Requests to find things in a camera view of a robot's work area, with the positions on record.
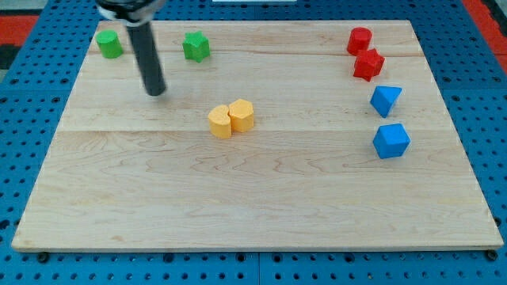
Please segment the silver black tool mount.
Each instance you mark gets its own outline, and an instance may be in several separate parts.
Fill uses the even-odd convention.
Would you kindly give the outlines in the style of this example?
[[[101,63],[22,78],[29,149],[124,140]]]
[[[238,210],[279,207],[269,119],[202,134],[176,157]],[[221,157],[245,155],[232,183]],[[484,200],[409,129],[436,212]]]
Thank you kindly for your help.
[[[154,19],[166,0],[96,0],[98,12],[106,19],[125,26],[140,26]]]

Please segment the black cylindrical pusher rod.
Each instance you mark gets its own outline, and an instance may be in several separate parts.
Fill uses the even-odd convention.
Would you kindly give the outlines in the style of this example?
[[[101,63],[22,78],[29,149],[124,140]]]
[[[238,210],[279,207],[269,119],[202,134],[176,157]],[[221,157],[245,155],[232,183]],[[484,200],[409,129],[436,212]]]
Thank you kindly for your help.
[[[129,40],[135,54],[144,89],[152,97],[166,91],[162,66],[154,41],[151,23],[147,22],[136,27],[127,27]]]

